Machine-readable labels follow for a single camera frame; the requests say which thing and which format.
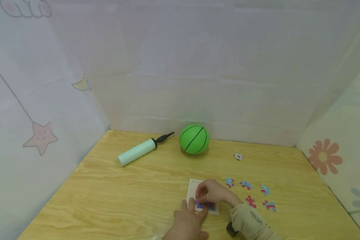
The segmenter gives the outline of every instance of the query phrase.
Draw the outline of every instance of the wristwatch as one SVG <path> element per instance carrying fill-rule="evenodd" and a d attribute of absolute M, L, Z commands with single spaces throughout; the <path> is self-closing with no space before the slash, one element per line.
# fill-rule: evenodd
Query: wristwatch
<path fill-rule="evenodd" d="M 227 230 L 227 232 L 229 233 L 229 235 L 234 238 L 236 236 L 236 234 L 239 231 L 235 231 L 232 227 L 232 222 L 228 223 L 227 227 L 225 228 Z"/>

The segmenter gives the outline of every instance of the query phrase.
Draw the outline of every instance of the puzzle piece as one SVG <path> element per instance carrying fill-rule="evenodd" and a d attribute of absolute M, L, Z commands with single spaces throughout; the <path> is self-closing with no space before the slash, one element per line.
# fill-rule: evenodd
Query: puzzle piece
<path fill-rule="evenodd" d="M 198 207 L 200 209 L 204 209 L 205 205 L 208 205 L 209 210 L 211 210 L 211 211 L 215 210 L 215 204 L 213 202 L 207 202 L 205 204 L 200 204 L 200 203 L 198 203 L 197 200 L 195 200 L 195 204 L 196 204 L 196 207 Z"/>
<path fill-rule="evenodd" d="M 241 184 L 241 187 L 246 187 L 248 190 L 253 189 L 253 187 L 252 187 L 252 185 L 251 185 L 250 182 L 241 181 L 240 184 Z"/>
<path fill-rule="evenodd" d="M 247 197 L 245 200 L 247 200 L 247 202 L 249 202 L 249 205 L 250 205 L 251 207 L 253 207 L 254 209 L 257 208 L 256 205 L 253 204 L 253 203 L 254 203 L 254 199 L 253 199 L 251 196 L 248 195 L 248 197 Z"/>
<path fill-rule="evenodd" d="M 225 179 L 225 185 L 227 185 L 229 188 L 233 187 L 234 184 L 233 184 L 233 179 L 231 178 L 226 178 Z"/>
<path fill-rule="evenodd" d="M 264 197 L 267 196 L 267 195 L 270 195 L 269 194 L 269 187 L 266 187 L 264 185 L 261 185 L 261 187 L 263 188 L 263 190 L 261 190 L 261 192 L 264 194 Z"/>
<path fill-rule="evenodd" d="M 276 206 L 274 202 L 268 202 L 267 200 L 265 200 L 265 202 L 263 202 L 263 205 L 267 208 L 267 210 L 272 210 L 273 212 L 276 212 Z"/>

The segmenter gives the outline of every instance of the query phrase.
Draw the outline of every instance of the poker chip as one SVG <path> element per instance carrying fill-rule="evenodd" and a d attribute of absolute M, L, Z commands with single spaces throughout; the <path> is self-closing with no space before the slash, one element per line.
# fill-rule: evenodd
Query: poker chip
<path fill-rule="evenodd" d="M 235 153 L 235 158 L 239 161 L 243 160 L 243 155 L 241 155 L 240 153 Z"/>

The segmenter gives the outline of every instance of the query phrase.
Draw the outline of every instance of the sleeve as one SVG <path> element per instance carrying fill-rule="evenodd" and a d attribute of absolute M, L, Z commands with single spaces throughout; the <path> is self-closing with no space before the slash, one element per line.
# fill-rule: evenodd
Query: sleeve
<path fill-rule="evenodd" d="M 232 227 L 240 231 L 247 240 L 281 240 L 256 210 L 241 203 L 231 209 Z"/>

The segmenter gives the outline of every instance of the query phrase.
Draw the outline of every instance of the basketball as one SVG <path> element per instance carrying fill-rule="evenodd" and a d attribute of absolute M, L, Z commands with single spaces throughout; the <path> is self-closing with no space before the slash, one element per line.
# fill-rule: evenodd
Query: basketball
<path fill-rule="evenodd" d="M 189 154 L 200 154 L 209 144 L 209 135 L 206 129 L 199 125 L 189 125 L 180 134 L 180 146 Z"/>

